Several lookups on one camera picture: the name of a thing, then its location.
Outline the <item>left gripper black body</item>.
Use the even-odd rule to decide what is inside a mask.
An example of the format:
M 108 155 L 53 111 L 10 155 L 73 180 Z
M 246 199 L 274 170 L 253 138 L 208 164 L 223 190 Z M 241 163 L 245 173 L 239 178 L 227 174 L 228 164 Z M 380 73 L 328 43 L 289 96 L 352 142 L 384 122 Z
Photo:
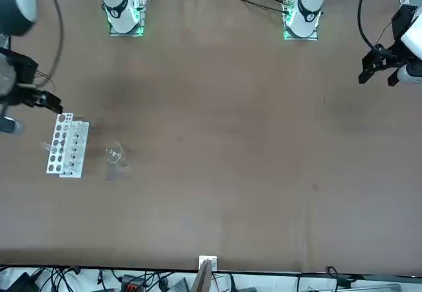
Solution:
M 382 63 L 401 67 L 418 60 L 418 7 L 402 5 L 391 20 L 393 44 L 384 49 Z

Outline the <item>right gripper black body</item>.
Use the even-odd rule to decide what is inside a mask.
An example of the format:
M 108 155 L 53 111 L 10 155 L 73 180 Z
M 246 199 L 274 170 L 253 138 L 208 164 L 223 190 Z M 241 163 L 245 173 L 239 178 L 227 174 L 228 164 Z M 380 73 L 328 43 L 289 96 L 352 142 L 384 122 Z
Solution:
M 34 86 L 37 68 L 30 57 L 1 48 L 1 103 L 39 106 L 42 93 Z

